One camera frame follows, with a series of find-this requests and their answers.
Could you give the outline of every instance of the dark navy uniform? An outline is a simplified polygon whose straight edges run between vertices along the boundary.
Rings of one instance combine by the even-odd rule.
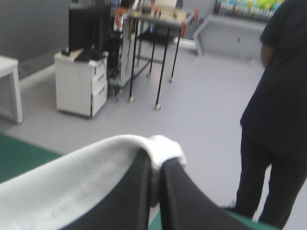
[[[242,173],[237,212],[252,217],[271,164],[260,221],[282,228],[307,176],[307,1],[286,0],[261,41],[274,56],[242,118]]]

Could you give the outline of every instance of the cabinet drawer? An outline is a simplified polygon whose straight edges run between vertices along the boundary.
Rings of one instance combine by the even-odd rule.
[[[106,103],[107,81],[98,88],[92,98],[92,116],[95,116],[99,109]]]
[[[105,62],[99,63],[98,65],[95,65],[94,69],[93,69],[93,79],[96,76],[101,76],[101,74],[104,73],[104,72],[106,72],[106,63]]]
[[[106,72],[103,72],[101,75],[97,75],[92,80],[92,94],[97,91],[106,82]]]

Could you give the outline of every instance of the computer monitor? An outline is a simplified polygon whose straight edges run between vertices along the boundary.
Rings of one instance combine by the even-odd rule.
[[[69,10],[69,53],[84,48],[101,59],[103,44],[109,39],[110,7],[95,6]]]

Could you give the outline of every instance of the green floor mat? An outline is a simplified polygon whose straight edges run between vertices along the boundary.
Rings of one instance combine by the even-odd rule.
[[[60,156],[61,154],[57,152],[0,134],[0,183]],[[277,228],[255,223],[234,213],[229,214],[254,230],[278,230]],[[149,230],[162,230],[160,212],[152,221]]]

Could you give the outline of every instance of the gray vinyl floor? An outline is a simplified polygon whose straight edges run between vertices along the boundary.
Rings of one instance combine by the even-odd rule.
[[[261,65],[228,57],[206,55],[182,48],[175,79],[169,84],[174,47],[161,90],[161,111],[154,111],[160,65],[153,76],[145,70],[134,83],[135,103],[127,103],[129,87],[118,103],[107,101],[93,119],[58,112],[55,72],[50,66],[21,82],[24,122],[15,126],[0,120],[0,131],[67,154],[101,139],[120,134],[145,137],[164,135],[177,141],[187,157],[186,170],[216,204],[228,205],[236,197],[240,176],[239,120],[263,73]],[[264,194],[259,216],[268,192]],[[307,229],[307,188],[303,187],[286,230]]]

